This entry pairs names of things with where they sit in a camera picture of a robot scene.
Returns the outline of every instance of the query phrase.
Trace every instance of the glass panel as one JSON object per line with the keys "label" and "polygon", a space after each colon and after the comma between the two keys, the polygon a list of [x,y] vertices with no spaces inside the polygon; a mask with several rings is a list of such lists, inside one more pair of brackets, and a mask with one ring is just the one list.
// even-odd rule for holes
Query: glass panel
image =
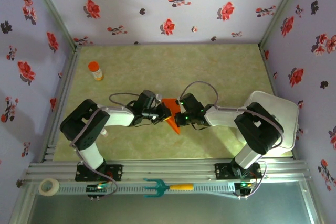
{"label": "glass panel", "polygon": [[31,224],[308,224],[298,183],[263,184],[248,200],[214,195],[113,195],[92,202],[87,196],[38,195]]}

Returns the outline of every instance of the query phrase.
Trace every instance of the orange bottle cap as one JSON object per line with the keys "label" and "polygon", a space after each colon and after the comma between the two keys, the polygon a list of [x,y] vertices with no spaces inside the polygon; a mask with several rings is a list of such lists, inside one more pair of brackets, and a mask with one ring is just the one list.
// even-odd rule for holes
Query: orange bottle cap
{"label": "orange bottle cap", "polygon": [[99,69],[99,65],[98,65],[98,63],[97,63],[96,61],[92,61],[92,62],[90,62],[90,63],[89,63],[89,69],[90,69],[90,71],[92,71],[92,72],[96,72],[96,71],[98,71],[98,69]]}

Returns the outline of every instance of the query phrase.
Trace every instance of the roll of tape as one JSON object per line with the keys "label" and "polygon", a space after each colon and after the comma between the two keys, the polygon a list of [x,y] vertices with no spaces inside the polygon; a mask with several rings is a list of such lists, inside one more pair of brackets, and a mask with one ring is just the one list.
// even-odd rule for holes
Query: roll of tape
{"label": "roll of tape", "polygon": [[53,178],[42,180],[38,187],[38,192],[43,196],[53,196],[59,190],[59,182]]}

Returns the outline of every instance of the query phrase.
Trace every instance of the orange block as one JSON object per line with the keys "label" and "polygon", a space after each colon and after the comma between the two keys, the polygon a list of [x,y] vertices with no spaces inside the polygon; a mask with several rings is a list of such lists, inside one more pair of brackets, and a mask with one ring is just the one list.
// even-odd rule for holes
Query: orange block
{"label": "orange block", "polygon": [[162,99],[161,102],[164,103],[164,105],[170,109],[172,112],[172,116],[167,118],[165,121],[170,125],[171,128],[174,129],[174,131],[179,134],[180,128],[177,127],[177,124],[175,123],[175,114],[179,113],[181,111],[180,106],[176,103],[177,99]]}

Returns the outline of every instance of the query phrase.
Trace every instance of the green tabletop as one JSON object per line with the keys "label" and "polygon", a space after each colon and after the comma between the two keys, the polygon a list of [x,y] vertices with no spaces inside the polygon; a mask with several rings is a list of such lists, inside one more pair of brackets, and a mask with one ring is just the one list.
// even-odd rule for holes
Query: green tabletop
{"label": "green tabletop", "polygon": [[[89,71],[91,61],[101,66],[102,81],[96,81]],[[66,115],[88,98],[113,106],[108,97],[116,92],[141,93],[149,89],[163,98],[177,98],[197,80],[209,82],[218,90],[218,104],[222,106],[242,106],[255,90],[272,93],[257,44],[91,46],[81,50]],[[203,105],[216,99],[213,90],[203,84],[195,84],[188,91]],[[115,99],[128,103],[134,97],[121,95]],[[180,135],[165,122],[106,129],[109,135],[97,139],[106,160],[232,158],[243,147],[235,137],[236,130],[224,126],[202,131],[186,126]],[[54,161],[78,160],[69,143],[59,134]]]}

